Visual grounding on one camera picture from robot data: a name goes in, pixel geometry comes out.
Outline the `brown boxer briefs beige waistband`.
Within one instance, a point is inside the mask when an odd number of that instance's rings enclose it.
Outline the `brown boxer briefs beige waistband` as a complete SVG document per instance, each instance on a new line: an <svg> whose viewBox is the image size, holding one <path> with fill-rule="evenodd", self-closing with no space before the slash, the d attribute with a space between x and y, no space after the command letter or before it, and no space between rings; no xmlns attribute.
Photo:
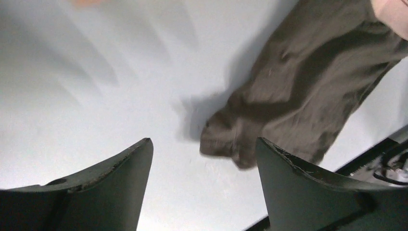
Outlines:
<svg viewBox="0 0 408 231"><path fill-rule="evenodd" d="M249 80L206 122L200 153L253 168L263 137L318 164L407 55L407 1L300 0L264 45Z"/></svg>

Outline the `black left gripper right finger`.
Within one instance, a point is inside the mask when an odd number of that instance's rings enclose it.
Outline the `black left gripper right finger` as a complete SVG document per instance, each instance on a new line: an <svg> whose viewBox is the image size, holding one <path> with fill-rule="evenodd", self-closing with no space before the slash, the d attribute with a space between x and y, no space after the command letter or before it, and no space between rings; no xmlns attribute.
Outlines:
<svg viewBox="0 0 408 231"><path fill-rule="evenodd" d="M272 231L405 231L408 190L352 179L259 138L255 153Z"/></svg>

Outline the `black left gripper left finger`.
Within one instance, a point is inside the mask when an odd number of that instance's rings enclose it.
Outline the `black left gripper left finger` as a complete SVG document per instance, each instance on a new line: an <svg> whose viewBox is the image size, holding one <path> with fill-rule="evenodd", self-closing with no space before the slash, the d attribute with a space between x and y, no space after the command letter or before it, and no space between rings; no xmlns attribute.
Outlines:
<svg viewBox="0 0 408 231"><path fill-rule="evenodd" d="M144 138L121 153L51 181L1 190L3 231L134 231L153 159Z"/></svg>

